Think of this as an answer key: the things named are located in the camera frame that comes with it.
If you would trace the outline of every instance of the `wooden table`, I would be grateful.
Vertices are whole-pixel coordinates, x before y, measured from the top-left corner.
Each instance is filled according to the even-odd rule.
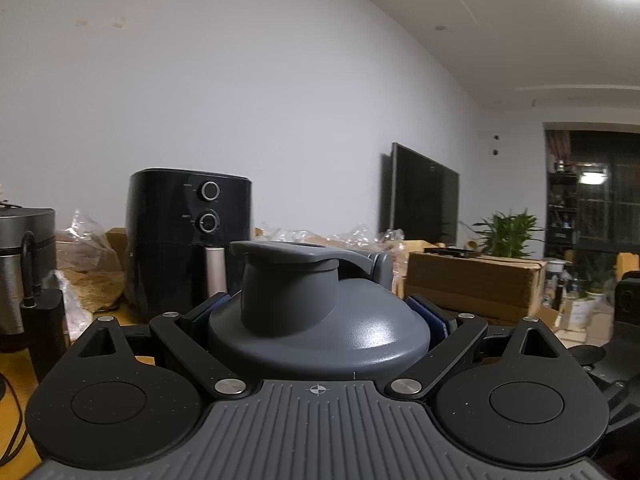
[[[121,325],[136,323],[132,312],[126,305],[122,305],[118,310],[108,314],[115,316]],[[0,372],[14,387],[20,402],[20,408],[24,412],[29,397],[38,386],[38,381],[31,366],[29,351],[21,350],[12,354],[0,353]],[[0,400],[0,453],[4,452],[9,443],[17,422],[18,411],[11,391],[7,387],[4,397]],[[40,462],[40,457],[33,447],[31,438],[27,437],[20,453],[11,462],[0,467],[0,480],[20,480]]]

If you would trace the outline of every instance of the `black air fryer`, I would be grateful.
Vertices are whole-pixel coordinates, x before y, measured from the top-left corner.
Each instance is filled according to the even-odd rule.
[[[229,243],[250,238],[251,181],[149,169],[129,181],[126,297],[143,317],[185,313],[216,292],[235,294],[242,259]]]

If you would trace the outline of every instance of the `ceiling light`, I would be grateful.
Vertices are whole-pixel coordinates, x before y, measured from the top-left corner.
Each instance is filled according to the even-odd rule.
[[[604,173],[595,173],[594,171],[586,171],[580,176],[580,184],[590,184],[592,186],[599,186],[603,184],[607,179],[607,175]]]

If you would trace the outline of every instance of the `black cable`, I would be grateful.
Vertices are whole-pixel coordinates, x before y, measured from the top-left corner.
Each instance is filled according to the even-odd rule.
[[[16,424],[14,434],[12,435],[11,440],[9,441],[9,444],[4,450],[4,453],[2,454],[2,456],[0,456],[0,467],[2,467],[3,465],[13,460],[15,456],[18,453],[20,453],[22,446],[24,446],[24,443],[27,440],[27,429],[24,428],[24,433],[22,434],[22,438],[20,439],[20,442],[18,442],[18,445],[12,451],[15,440],[18,438],[18,435],[20,434],[20,428],[22,427],[22,422],[23,422],[22,409],[20,408],[20,401],[18,400],[18,395],[16,395],[14,387],[9,382],[9,379],[7,379],[2,372],[0,372],[0,380],[6,383],[6,385],[9,387],[9,391],[11,391],[12,396],[14,396],[15,406],[16,408],[18,408],[18,424]]]

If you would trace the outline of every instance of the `ceiling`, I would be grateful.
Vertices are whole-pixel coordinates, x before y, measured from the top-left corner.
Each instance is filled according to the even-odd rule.
[[[482,107],[640,108],[640,0],[371,1]]]

